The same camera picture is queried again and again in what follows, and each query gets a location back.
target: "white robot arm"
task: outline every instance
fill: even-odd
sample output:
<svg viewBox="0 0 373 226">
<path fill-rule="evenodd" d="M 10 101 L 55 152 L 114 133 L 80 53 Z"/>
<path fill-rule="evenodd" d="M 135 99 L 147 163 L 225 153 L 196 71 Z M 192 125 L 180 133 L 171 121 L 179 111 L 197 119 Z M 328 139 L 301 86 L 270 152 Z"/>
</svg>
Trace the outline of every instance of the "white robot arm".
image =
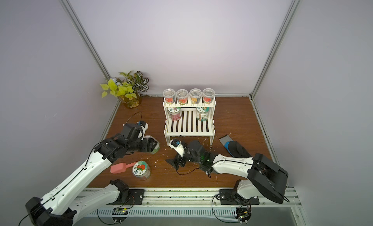
<svg viewBox="0 0 373 226">
<path fill-rule="evenodd" d="M 121 133 L 98 143 L 85 160 L 61 184 L 41 198 L 33 197 L 26 203 L 31 222 L 36 226 L 71 226 L 86 214 L 103 205 L 129 198 L 129 187 L 121 180 L 75 201 L 78 194 L 104 169 L 118 158 L 135 151 L 156 153 L 160 146 L 151 136 L 144 136 L 148 124 L 124 124 Z"/>
<path fill-rule="evenodd" d="M 247 154 L 247 157 L 226 157 L 206 151 L 196 140 L 186 144 L 179 139 L 174 139 L 170 141 L 169 146 L 178 154 L 174 159 L 168 159 L 166 162 L 176 170 L 190 161 L 198 163 L 199 168 L 206 174 L 229 173 L 248 179 L 239 180 L 225 199 L 229 198 L 239 204 L 245 204 L 251 197 L 261 194 L 276 203 L 283 203 L 286 200 L 283 195 L 288 173 L 262 154 L 251 157 L 245 150 L 244 154 Z"/>
</svg>

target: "white shelf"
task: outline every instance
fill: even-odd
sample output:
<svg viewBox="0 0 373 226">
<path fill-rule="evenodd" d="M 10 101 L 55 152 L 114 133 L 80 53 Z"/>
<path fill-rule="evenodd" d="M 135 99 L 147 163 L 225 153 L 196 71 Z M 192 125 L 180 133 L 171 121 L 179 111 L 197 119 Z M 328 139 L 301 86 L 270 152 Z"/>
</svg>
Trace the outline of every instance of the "white shelf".
<svg viewBox="0 0 373 226">
<path fill-rule="evenodd" d="M 189 107 L 215 107 L 215 97 L 212 100 L 211 103 L 203 103 L 203 100 L 201 99 L 199 103 L 192 103 L 192 100 L 190 99 L 190 96 L 188 96 L 188 103 L 181 105 L 178 103 L 178 99 L 176 98 L 176 102 L 169 104 L 165 102 L 165 99 L 163 98 L 163 106 L 166 108 L 169 107 L 177 107 L 177 108 L 189 108 Z"/>
<path fill-rule="evenodd" d="M 210 107 L 208 111 L 208 119 L 206 121 L 199 121 L 196 118 L 196 107 L 207 107 L 204 103 L 199 104 L 186 104 L 179 105 L 178 103 L 166 104 L 163 102 L 163 108 L 165 109 L 166 124 L 165 124 L 165 138 L 167 144 L 170 142 L 170 137 L 177 136 L 209 136 L 210 145 L 215 137 L 215 125 L 214 125 L 214 112 L 216 101 L 214 100 L 211 104 L 206 104 Z M 172 121 L 168 114 L 169 107 L 180 107 L 181 108 L 181 119 L 178 121 Z"/>
</svg>

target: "clear plastic container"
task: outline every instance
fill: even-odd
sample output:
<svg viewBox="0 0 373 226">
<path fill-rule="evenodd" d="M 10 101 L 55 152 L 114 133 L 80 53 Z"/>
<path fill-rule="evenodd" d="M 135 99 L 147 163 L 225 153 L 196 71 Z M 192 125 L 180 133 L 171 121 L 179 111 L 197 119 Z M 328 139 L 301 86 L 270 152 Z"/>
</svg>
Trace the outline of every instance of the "clear plastic container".
<svg viewBox="0 0 373 226">
<path fill-rule="evenodd" d="M 132 173 L 138 179 L 146 180 L 150 177 L 151 171 L 149 165 L 145 161 L 140 160 L 133 166 Z"/>
<path fill-rule="evenodd" d="M 199 103 L 202 97 L 202 91 L 198 88 L 193 88 L 189 92 L 191 103 Z"/>
<path fill-rule="evenodd" d="M 211 103 L 214 100 L 215 91 L 211 88 L 206 88 L 202 92 L 203 102 Z"/>
<path fill-rule="evenodd" d="M 165 102 L 169 104 L 175 103 L 176 92 L 174 89 L 167 88 L 163 91 L 163 97 L 165 98 Z"/>
<path fill-rule="evenodd" d="M 178 99 L 179 104 L 184 105 L 188 103 L 188 91 L 185 89 L 180 89 L 176 92 L 176 97 Z"/>
<path fill-rule="evenodd" d="M 200 121 L 206 121 L 208 119 L 208 111 L 210 107 L 197 107 L 195 117 Z"/>
<path fill-rule="evenodd" d="M 168 108 L 168 114 L 172 121 L 178 121 L 181 119 L 181 108 Z"/>
</svg>

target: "plant pot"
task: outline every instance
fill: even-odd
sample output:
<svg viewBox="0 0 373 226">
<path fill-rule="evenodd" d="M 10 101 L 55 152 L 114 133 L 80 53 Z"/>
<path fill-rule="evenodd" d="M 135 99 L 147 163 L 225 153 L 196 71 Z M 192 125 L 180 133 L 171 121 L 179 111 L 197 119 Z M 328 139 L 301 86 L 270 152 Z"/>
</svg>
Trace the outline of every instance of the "plant pot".
<svg viewBox="0 0 373 226">
<path fill-rule="evenodd" d="M 139 93 L 136 93 L 136 96 L 137 98 L 134 98 L 134 97 L 127 98 L 124 95 L 122 95 L 122 96 L 118 96 L 118 98 L 124 104 L 126 108 L 135 108 L 141 104 L 141 100 L 142 100 Z"/>
</svg>

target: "gray wall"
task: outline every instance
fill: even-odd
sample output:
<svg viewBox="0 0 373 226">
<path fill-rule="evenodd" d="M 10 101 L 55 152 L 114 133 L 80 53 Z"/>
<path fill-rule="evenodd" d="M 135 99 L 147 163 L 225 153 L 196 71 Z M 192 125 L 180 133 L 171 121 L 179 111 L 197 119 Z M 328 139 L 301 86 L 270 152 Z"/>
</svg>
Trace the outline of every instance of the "gray wall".
<svg viewBox="0 0 373 226">
<path fill-rule="evenodd" d="M 70 0 L 109 73 L 250 93 L 292 0 Z"/>
<path fill-rule="evenodd" d="M 373 225 L 373 0 L 302 0 L 255 101 L 310 223 Z"/>
<path fill-rule="evenodd" d="M 114 109 L 58 0 L 0 0 L 1 225 L 88 156 Z M 26 219 L 22 225 L 31 225 Z"/>
</svg>

